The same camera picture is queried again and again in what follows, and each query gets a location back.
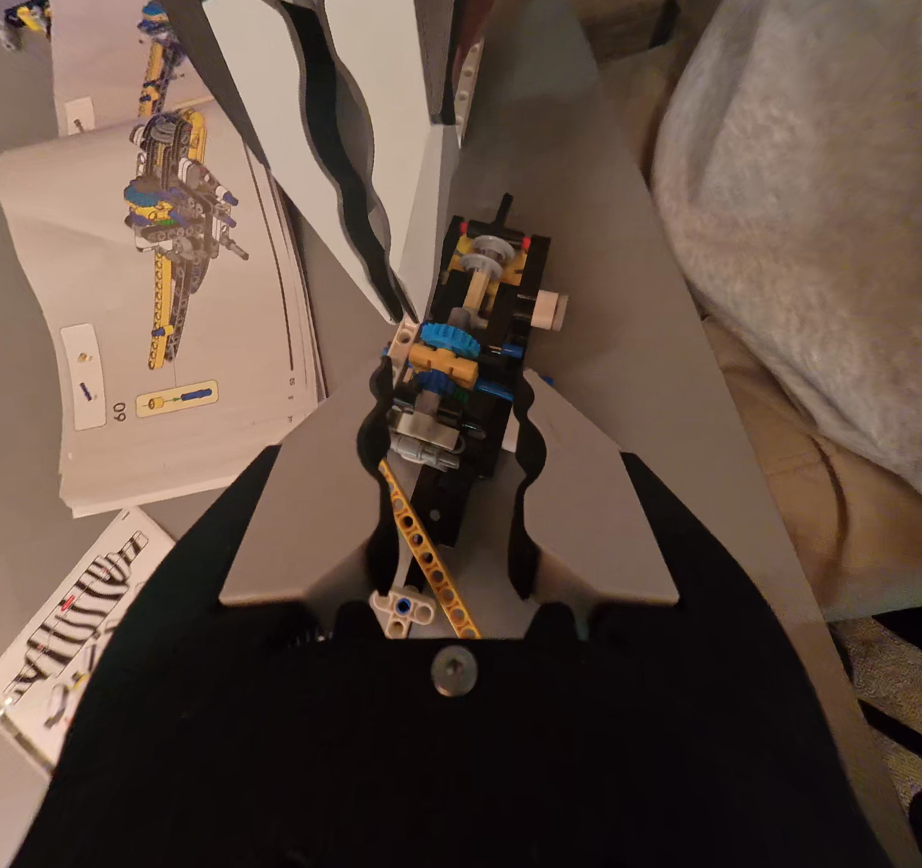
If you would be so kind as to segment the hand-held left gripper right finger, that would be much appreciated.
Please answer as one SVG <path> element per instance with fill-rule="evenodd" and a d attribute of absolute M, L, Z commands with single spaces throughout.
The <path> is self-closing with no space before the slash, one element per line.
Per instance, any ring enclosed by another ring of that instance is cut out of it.
<path fill-rule="evenodd" d="M 534 370 L 516 383 L 508 576 L 521 599 L 559 602 L 588 623 L 609 604 L 671 607 L 668 571 L 622 451 Z"/>

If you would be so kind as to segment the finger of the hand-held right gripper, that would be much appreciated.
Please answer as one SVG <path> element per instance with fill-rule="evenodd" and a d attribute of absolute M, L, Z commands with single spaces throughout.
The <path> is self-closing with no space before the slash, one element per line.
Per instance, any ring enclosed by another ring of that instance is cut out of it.
<path fill-rule="evenodd" d="M 459 144 L 430 94 L 441 46 L 424 56 L 416 0 L 324 0 L 335 53 L 372 131 L 371 185 L 386 216 L 387 263 L 414 310 L 428 310 L 441 268 Z"/>
<path fill-rule="evenodd" d="M 318 13 L 286 0 L 161 0 L 193 66 L 256 158 L 382 317 L 414 318 L 340 133 Z"/>

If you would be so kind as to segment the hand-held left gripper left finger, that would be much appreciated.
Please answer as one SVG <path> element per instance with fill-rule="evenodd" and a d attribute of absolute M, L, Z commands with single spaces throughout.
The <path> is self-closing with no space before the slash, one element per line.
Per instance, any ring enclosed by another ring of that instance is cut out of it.
<path fill-rule="evenodd" d="M 399 534 L 379 466 L 393 399 L 392 362 L 370 361 L 282 440 L 222 604 L 298 601 L 328 627 L 344 603 L 388 593 Z"/>

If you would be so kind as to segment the black yellow lego assembly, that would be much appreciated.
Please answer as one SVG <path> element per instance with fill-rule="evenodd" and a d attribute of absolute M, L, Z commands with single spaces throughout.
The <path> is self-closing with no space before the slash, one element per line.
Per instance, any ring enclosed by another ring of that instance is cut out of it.
<path fill-rule="evenodd" d="M 380 470 L 412 562 L 370 605 L 386 637 L 441 614 L 462 639 L 481 632 L 443 559 L 475 484 L 513 452 L 513 396 L 533 330 L 558 331 L 565 294 L 542 288 L 550 239 L 508 222 L 503 194 L 488 220 L 452 218 L 425 317 L 405 318 L 385 354 L 394 369 L 390 448 Z"/>

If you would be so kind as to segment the scattered loose lego pieces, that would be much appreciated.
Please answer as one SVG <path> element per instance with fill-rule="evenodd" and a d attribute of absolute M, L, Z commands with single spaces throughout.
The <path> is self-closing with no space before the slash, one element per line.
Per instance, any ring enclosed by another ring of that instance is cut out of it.
<path fill-rule="evenodd" d="M 21 49 L 25 32 L 40 33 L 52 39 L 52 9 L 49 0 L 25 0 L 2 11 L 1 46 L 9 52 Z"/>

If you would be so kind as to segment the lego instruction booklet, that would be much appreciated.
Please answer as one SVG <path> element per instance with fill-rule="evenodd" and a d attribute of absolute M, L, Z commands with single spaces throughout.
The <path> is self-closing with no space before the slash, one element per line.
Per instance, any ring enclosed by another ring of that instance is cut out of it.
<path fill-rule="evenodd" d="M 161 0 L 40 6 L 59 136 L 4 153 L 2 210 L 55 350 L 60 498 L 226 486 L 322 399 L 279 191 Z"/>

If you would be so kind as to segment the tan cloth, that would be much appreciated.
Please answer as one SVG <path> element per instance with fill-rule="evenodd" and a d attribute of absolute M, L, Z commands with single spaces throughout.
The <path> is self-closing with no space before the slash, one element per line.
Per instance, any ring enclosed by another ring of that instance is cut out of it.
<path fill-rule="evenodd" d="M 632 0 L 576 0 L 597 56 L 617 57 L 624 75 L 633 80 L 623 91 L 626 117 L 633 118 L 629 140 L 661 221 L 652 183 L 659 128 L 722 1 L 666 0 L 657 8 L 652 2 L 632 7 Z M 824 436 L 757 356 L 708 312 L 687 279 L 686 283 L 825 615 L 835 621 L 919 606 L 920 491 Z"/>

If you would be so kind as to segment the zebra striped sticker sheet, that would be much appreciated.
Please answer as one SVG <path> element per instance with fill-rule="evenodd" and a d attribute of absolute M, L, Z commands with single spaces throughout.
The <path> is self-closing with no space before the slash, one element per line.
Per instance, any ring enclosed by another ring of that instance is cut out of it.
<path fill-rule="evenodd" d="M 125 508 L 3 653 L 2 731 L 42 774 L 55 770 L 103 652 L 174 544 Z"/>

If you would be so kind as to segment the black white patterned cloth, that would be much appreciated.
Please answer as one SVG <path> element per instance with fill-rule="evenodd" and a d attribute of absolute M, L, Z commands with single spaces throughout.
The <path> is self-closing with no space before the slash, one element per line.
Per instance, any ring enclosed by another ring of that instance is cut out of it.
<path fill-rule="evenodd" d="M 832 623 L 831 634 L 907 816 L 920 817 L 921 609 Z"/>

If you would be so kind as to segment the grey fleece cloth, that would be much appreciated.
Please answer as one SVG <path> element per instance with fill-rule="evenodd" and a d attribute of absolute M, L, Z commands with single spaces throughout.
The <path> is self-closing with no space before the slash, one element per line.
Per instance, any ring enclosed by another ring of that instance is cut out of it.
<path fill-rule="evenodd" d="M 693 293 L 818 430 L 920 491 L 920 0 L 723 0 L 659 128 Z"/>

